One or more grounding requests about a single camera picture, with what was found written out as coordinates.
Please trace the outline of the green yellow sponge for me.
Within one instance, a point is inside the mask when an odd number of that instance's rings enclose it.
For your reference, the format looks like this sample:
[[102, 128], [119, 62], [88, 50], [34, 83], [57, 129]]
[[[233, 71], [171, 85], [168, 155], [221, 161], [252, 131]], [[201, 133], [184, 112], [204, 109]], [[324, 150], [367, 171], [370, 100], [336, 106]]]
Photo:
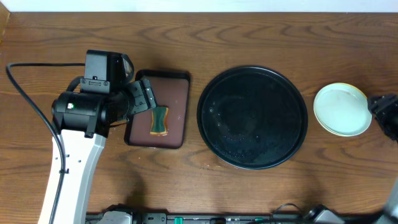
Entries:
[[157, 106], [152, 109], [152, 122], [150, 127], [150, 134], [156, 136], [167, 135], [167, 117], [169, 108], [166, 106]]

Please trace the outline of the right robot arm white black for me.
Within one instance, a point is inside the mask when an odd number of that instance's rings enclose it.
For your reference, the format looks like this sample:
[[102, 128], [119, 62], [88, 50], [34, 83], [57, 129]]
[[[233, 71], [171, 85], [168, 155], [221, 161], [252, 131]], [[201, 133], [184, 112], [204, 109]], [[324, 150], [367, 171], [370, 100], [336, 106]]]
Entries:
[[[397, 95], [388, 94], [368, 99], [368, 110], [383, 133], [393, 141], [397, 141]], [[312, 223], [355, 224], [355, 223], [397, 223], [397, 186], [395, 185], [384, 208], [376, 213], [363, 216], [342, 217], [324, 205], [318, 205], [309, 211], [307, 217]]]

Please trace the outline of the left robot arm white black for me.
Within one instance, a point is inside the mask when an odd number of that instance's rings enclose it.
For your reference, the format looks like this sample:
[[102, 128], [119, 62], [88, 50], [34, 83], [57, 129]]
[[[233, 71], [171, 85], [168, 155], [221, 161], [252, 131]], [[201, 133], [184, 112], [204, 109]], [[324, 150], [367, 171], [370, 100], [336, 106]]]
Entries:
[[126, 54], [88, 50], [85, 74], [52, 104], [52, 165], [39, 223], [84, 223], [93, 174], [110, 127], [155, 108]]

